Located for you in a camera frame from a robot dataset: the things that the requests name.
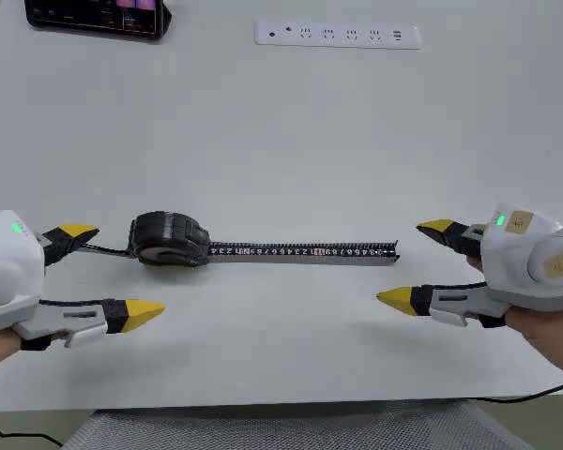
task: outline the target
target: white tabletop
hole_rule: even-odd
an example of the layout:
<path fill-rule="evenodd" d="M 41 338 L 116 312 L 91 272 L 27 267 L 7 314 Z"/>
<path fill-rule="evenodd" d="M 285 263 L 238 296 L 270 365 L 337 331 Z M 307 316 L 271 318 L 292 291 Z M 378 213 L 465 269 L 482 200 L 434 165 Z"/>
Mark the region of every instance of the white tabletop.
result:
<path fill-rule="evenodd" d="M 0 367 L 0 410 L 519 395 L 563 383 L 509 329 L 374 295 L 479 280 L 416 223 L 510 200 L 563 222 L 563 2 L 170 1 L 160 45 L 0 8 L 0 210 L 48 230 L 165 209 L 216 240 L 400 240 L 394 267 L 150 269 L 71 255 L 46 298 L 166 304 L 146 326 Z M 416 23 L 419 52 L 278 48 L 253 21 Z"/>

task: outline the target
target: tape measure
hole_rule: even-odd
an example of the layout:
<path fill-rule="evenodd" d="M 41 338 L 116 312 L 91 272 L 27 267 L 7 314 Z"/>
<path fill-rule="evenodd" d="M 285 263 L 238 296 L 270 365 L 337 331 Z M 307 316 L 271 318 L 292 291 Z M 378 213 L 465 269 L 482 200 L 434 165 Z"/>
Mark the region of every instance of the tape measure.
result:
<path fill-rule="evenodd" d="M 126 250 L 86 245 L 86 250 L 137 258 L 150 265 L 196 267 L 208 263 L 325 263 L 388 265 L 395 263 L 397 242 L 254 244 L 212 242 L 192 217 L 155 211 L 131 222 Z"/>

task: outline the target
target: yellow tip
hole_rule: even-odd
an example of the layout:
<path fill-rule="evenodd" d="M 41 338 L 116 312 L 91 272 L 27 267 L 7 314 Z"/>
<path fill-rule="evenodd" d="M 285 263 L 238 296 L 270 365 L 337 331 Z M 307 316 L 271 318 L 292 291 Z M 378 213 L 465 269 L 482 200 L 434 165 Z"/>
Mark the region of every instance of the yellow tip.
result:
<path fill-rule="evenodd" d="M 65 232 L 66 234 L 68 234 L 73 238 L 84 233 L 98 230 L 98 228 L 92 227 L 91 225 L 80 225 L 77 223 L 67 223 L 65 225 L 60 225 L 58 228 L 60 228 L 63 232 Z"/>
<path fill-rule="evenodd" d="M 397 288 L 391 291 L 380 292 L 376 295 L 380 302 L 398 309 L 409 316 L 417 316 L 417 312 L 411 306 L 411 292 L 413 288 Z"/>
<path fill-rule="evenodd" d="M 436 230 L 439 233 L 443 233 L 453 223 L 454 223 L 454 220 L 450 220 L 449 218 L 440 218 L 439 220 L 431 220 L 429 222 L 422 222 L 418 225 L 418 227 L 431 228 L 432 230 Z"/>
<path fill-rule="evenodd" d="M 165 305 L 146 302 L 144 300 L 126 300 L 125 306 L 128 308 L 129 317 L 121 333 L 135 330 L 149 320 L 154 319 L 165 310 Z"/>

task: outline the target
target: power strip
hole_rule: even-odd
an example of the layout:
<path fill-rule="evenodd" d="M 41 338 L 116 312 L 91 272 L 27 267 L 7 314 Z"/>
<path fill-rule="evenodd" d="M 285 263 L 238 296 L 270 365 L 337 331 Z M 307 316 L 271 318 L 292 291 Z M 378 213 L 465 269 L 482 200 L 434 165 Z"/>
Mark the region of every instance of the power strip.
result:
<path fill-rule="evenodd" d="M 254 40 L 262 45 L 418 50 L 416 25 L 334 25 L 310 22 L 258 21 Z"/>

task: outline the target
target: floor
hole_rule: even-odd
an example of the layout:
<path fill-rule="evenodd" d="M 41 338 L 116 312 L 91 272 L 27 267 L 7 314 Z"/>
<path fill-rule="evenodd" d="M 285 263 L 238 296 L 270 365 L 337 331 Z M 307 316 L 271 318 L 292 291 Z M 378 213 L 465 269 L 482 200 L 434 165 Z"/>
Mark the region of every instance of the floor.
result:
<path fill-rule="evenodd" d="M 538 450 L 563 450 L 563 396 L 546 397 L 516 405 L 480 404 L 480 407 Z M 5 432 L 48 433 L 60 441 L 65 441 L 90 413 L 5 412 L 0 413 L 0 428 Z M 54 448 L 52 444 L 40 440 L 0 439 L 0 450 Z"/>

